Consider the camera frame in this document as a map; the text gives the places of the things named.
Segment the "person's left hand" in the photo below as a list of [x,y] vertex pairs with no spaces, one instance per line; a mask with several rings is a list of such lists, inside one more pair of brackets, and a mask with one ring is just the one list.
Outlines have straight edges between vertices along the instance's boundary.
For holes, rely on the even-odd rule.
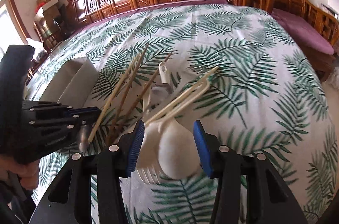
[[17,163],[12,157],[2,155],[0,158],[1,181],[9,182],[8,172],[18,175],[23,188],[31,190],[36,189],[39,185],[39,163],[40,160],[31,162],[26,165]]

